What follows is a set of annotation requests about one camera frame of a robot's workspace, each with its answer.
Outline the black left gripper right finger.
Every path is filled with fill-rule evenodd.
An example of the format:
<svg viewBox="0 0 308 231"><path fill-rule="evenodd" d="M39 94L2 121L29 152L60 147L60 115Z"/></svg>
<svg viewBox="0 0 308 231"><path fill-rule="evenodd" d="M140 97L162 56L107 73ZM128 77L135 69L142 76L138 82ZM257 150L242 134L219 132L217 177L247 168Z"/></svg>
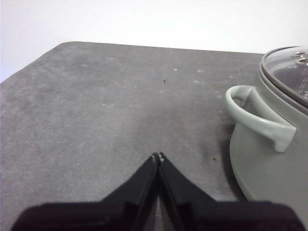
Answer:
<svg viewBox="0 0 308 231"><path fill-rule="evenodd" d="M159 153L160 200L176 231L303 231L293 209L272 202L216 201Z"/></svg>

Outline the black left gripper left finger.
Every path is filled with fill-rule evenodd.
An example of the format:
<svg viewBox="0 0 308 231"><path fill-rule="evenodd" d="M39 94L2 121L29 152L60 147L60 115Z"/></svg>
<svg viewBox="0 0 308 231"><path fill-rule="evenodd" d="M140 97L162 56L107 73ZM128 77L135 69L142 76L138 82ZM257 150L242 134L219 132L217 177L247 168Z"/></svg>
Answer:
<svg viewBox="0 0 308 231"><path fill-rule="evenodd" d="M101 201L47 203L24 210L13 231L142 231L158 196L158 154L152 154Z"/></svg>

